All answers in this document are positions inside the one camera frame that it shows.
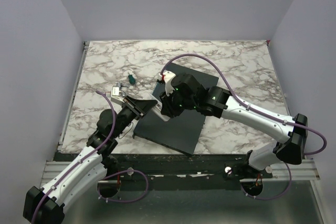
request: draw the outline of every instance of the wall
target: wall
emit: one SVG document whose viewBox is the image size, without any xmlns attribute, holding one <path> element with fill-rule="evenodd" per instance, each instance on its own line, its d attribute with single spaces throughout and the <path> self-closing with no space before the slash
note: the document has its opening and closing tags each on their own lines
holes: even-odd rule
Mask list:
<svg viewBox="0 0 336 224">
<path fill-rule="evenodd" d="M 294 0 L 270 43 L 279 81 L 292 114 L 304 113 L 322 132 L 327 149 L 314 157 L 336 220 L 336 0 Z M 322 141 L 308 138 L 307 151 Z"/>
<path fill-rule="evenodd" d="M 0 218 L 22 217 L 55 151 L 82 52 L 61 0 L 0 0 Z"/>
<path fill-rule="evenodd" d="M 62 0 L 85 40 L 270 39 L 292 0 Z"/>
</svg>

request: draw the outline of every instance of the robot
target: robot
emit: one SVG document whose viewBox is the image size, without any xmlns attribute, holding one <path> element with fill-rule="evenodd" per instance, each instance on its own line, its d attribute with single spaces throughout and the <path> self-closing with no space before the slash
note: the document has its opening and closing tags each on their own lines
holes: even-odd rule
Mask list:
<svg viewBox="0 0 336 224">
<path fill-rule="evenodd" d="M 96 131 L 88 138 L 87 146 L 75 160 L 43 188 L 34 186 L 28 191 L 24 218 L 34 224 L 62 223 L 65 213 L 79 196 L 99 180 L 118 171 L 110 155 L 118 144 L 116 138 L 133 120 L 140 120 L 149 111 L 167 121 L 179 116 L 184 110 L 196 110 L 205 116 L 246 124 L 274 139 L 258 150 L 249 151 L 235 169 L 225 169 L 225 178 L 258 178 L 265 168 L 277 162 L 301 164 L 307 139 L 306 116 L 297 114 L 292 117 L 267 111 L 217 86 L 205 89 L 190 74 L 165 71 L 160 77 L 158 82 L 165 84 L 160 101 L 155 97 L 137 100 L 130 96 L 121 98 L 111 94 L 111 101 L 122 105 L 122 110 L 117 115 L 111 109 L 102 111 Z M 249 193 L 258 195 L 261 190 L 257 188 Z"/>
</svg>

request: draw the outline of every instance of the purple cable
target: purple cable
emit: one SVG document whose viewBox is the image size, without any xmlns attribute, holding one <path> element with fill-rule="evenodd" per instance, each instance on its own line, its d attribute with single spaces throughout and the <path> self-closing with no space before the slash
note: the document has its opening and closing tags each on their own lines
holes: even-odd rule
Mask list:
<svg viewBox="0 0 336 224">
<path fill-rule="evenodd" d="M 96 151 L 98 151 L 109 139 L 110 137 L 112 136 L 112 133 L 113 133 L 113 130 L 114 130 L 114 127 L 115 127 L 115 120 L 116 120 L 116 117 L 115 117 L 115 111 L 114 111 L 114 108 L 113 108 L 113 105 L 111 103 L 111 101 L 107 98 L 107 96 L 96 90 L 96 93 L 103 96 L 105 98 L 105 100 L 108 102 L 109 106 L 111 107 L 111 110 L 112 110 L 112 115 L 113 115 L 113 121 L 112 121 L 112 128 L 111 128 L 111 131 L 109 133 L 109 135 L 106 137 L 106 139 L 104 140 L 104 142 L 102 142 L 97 148 L 95 148 L 92 152 L 90 152 L 89 154 L 87 154 L 86 156 L 84 156 L 81 161 L 83 162 L 84 160 L 86 160 L 89 156 L 91 156 L 93 153 L 95 153 Z M 69 173 L 71 173 L 73 171 L 73 169 L 75 169 L 80 163 L 75 163 L 72 167 L 69 168 L 69 170 L 67 170 L 63 176 L 61 176 L 58 181 L 54 184 L 55 187 L 57 187 L 62 181 L 64 178 L 66 178 Z M 31 224 L 34 224 L 35 223 L 35 220 L 36 220 L 36 217 L 37 217 L 37 214 L 38 214 L 38 211 L 41 207 L 41 205 L 43 204 L 43 202 L 45 201 L 45 199 L 48 197 L 48 195 L 52 192 L 52 189 L 50 189 L 49 191 L 46 192 L 46 194 L 44 194 L 44 196 L 42 197 L 42 199 L 40 200 L 40 202 L 37 204 L 37 207 L 35 208 L 35 211 L 34 211 L 34 214 L 33 214 L 33 217 L 32 217 L 32 221 L 31 221 Z"/>
<path fill-rule="evenodd" d="M 123 170 L 121 172 L 117 172 L 117 173 L 114 173 L 112 175 L 109 175 L 109 176 L 107 176 L 107 177 L 105 177 L 103 179 L 108 179 L 108 178 L 117 176 L 119 174 L 127 173 L 127 172 L 129 172 L 129 170 Z M 133 202 L 136 202 L 136 201 L 142 199 L 147 194 L 147 192 L 148 192 L 148 186 L 149 186 L 148 179 L 147 179 L 146 175 L 143 172 L 139 171 L 139 170 L 132 170 L 132 172 L 141 174 L 145 178 L 145 180 L 146 180 L 146 189 L 145 189 L 145 191 L 143 192 L 142 195 L 140 195 L 138 198 L 130 199 L 130 200 L 109 199 L 109 198 L 104 198 L 103 196 L 101 196 L 101 194 L 100 194 L 100 188 L 98 188 L 99 198 L 102 198 L 102 199 L 110 201 L 110 202 L 118 202 L 118 203 L 133 203 Z"/>
<path fill-rule="evenodd" d="M 288 169 L 289 181 L 288 181 L 288 185 L 287 185 L 286 189 L 281 194 L 278 194 L 277 196 L 273 196 L 273 197 L 269 197 L 269 198 L 262 198 L 262 197 L 255 197 L 255 196 L 252 196 L 252 195 L 248 194 L 243 189 L 242 185 L 240 186 L 241 190 L 244 192 L 244 194 L 247 197 L 249 197 L 251 199 L 257 199 L 257 200 L 273 200 L 273 199 L 277 199 L 277 198 L 280 198 L 281 196 L 285 195 L 289 191 L 290 186 L 292 185 L 292 172 L 290 171 L 288 164 L 286 164 L 286 163 L 284 163 L 284 164 L 287 166 L 287 169 Z"/>
<path fill-rule="evenodd" d="M 242 106 L 244 106 L 244 107 L 247 107 L 247 106 L 248 106 L 248 105 L 245 104 L 242 100 L 239 99 L 239 97 L 236 95 L 236 93 L 234 92 L 234 90 L 231 88 L 230 84 L 228 83 L 228 81 L 226 80 L 226 78 L 224 77 L 224 75 L 223 75 L 223 73 L 220 71 L 220 69 L 219 69 L 219 68 L 218 68 L 212 61 L 210 61 L 209 59 L 205 58 L 204 56 L 200 56 L 200 55 L 196 55 L 196 54 L 183 54 L 183 55 L 176 56 L 176 57 L 174 57 L 173 59 L 171 59 L 170 61 L 168 61 L 166 65 L 164 65 L 164 67 L 162 68 L 160 74 L 163 75 L 163 71 L 164 71 L 164 70 L 166 69 L 166 67 L 167 67 L 170 63 L 172 63 L 174 60 L 176 60 L 176 59 L 178 59 L 178 58 L 182 58 L 182 57 L 184 57 L 184 56 L 193 56 L 193 57 L 196 57 L 196 58 L 203 59 L 203 60 L 207 61 L 208 63 L 210 63 L 210 64 L 217 70 L 217 72 L 219 73 L 219 75 L 221 76 L 221 78 L 223 79 L 223 81 L 225 82 L 225 84 L 226 84 L 227 88 L 229 89 L 229 91 L 231 92 L 233 98 L 234 98 L 240 105 L 242 105 Z M 274 116 L 268 115 L 268 114 L 266 114 L 266 113 L 264 113 L 264 112 L 262 112 L 262 111 L 259 111 L 259 110 L 255 109 L 255 108 L 253 108 L 253 107 L 250 107 L 249 109 L 250 109 L 251 111 L 253 111 L 253 112 L 259 114 L 259 115 L 262 115 L 262 116 L 264 116 L 264 117 L 266 117 L 266 118 L 269 118 L 269 119 L 274 120 L 274 121 L 276 121 L 276 122 L 279 122 L 279 123 L 281 123 L 281 124 L 284 124 L 284 123 L 285 123 L 283 120 L 281 120 L 281 119 L 279 119 L 279 118 L 276 118 L 276 117 L 274 117 Z M 314 133 L 314 134 L 316 134 L 316 135 L 318 135 L 318 136 L 320 136 L 320 137 L 322 138 L 322 140 L 323 140 L 323 146 L 322 146 L 319 150 L 317 150 L 317 151 L 304 153 L 305 155 L 314 155 L 314 154 L 318 154 L 318 153 L 322 152 L 322 151 L 326 148 L 326 146 L 327 146 L 327 139 L 326 139 L 326 137 L 324 137 L 320 132 L 318 132 L 318 131 L 316 131 L 316 130 L 310 128 L 310 127 L 307 127 L 307 126 L 298 124 L 298 123 L 287 122 L 287 124 L 288 124 L 288 125 L 291 125 L 291 126 L 295 126 L 295 127 L 299 127 L 299 128 L 305 129 L 305 130 L 310 131 L 310 132 L 312 132 L 312 133 Z"/>
</svg>

